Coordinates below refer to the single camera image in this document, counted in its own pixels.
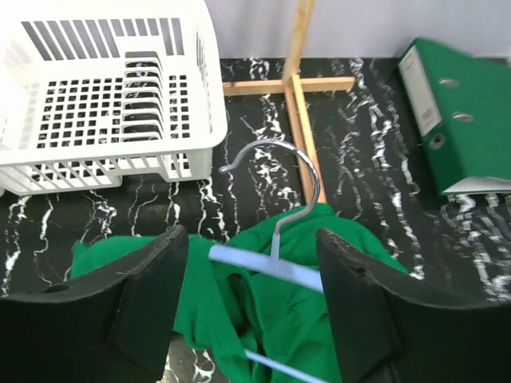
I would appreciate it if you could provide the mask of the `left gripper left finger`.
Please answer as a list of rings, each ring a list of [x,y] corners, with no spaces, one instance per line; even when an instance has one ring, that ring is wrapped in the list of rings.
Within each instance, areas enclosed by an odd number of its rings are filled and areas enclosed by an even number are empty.
[[[88,274],[2,298],[2,381],[159,381],[187,259],[177,226]]]

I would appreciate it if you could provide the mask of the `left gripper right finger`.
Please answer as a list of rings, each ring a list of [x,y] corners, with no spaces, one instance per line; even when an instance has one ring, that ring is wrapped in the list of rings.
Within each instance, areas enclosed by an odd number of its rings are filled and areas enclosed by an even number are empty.
[[[510,304],[457,294],[316,234],[345,382],[507,382]]]

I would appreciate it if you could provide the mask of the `light blue plastic hanger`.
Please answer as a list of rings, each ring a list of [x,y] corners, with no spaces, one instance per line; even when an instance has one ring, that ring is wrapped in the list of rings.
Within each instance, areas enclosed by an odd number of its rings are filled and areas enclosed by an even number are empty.
[[[209,250],[208,258],[219,263],[267,274],[279,280],[292,282],[295,285],[304,287],[308,290],[324,294],[323,282],[318,271],[301,266],[298,263],[287,261],[280,257],[281,231],[283,226],[309,215],[319,202],[320,179],[316,167],[313,165],[311,159],[302,150],[298,149],[291,143],[281,140],[263,139],[246,144],[237,152],[232,163],[219,168],[219,172],[228,173],[233,171],[241,164],[243,158],[252,149],[259,146],[280,147],[302,160],[303,164],[306,165],[306,170],[308,171],[309,176],[312,178],[311,202],[307,203],[302,210],[291,213],[276,222],[271,236],[271,250],[269,255],[242,250],[228,245],[217,244],[212,246]]]

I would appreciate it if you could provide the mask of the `green t shirt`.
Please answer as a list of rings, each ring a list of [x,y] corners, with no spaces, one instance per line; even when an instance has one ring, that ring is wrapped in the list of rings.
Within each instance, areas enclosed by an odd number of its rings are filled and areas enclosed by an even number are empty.
[[[225,245],[270,254],[279,219],[295,208],[241,231]],[[404,274],[379,239],[363,225],[343,219],[318,203],[302,219],[283,225],[280,258],[318,270],[315,233],[333,231],[352,246]],[[73,248],[71,278],[89,273],[135,251],[156,237],[117,235]],[[231,382],[295,382],[284,373],[249,361],[244,350],[308,373],[342,382],[323,294],[306,287],[208,259],[212,239],[189,236],[188,263],[173,329],[194,349],[212,349],[216,364]]]

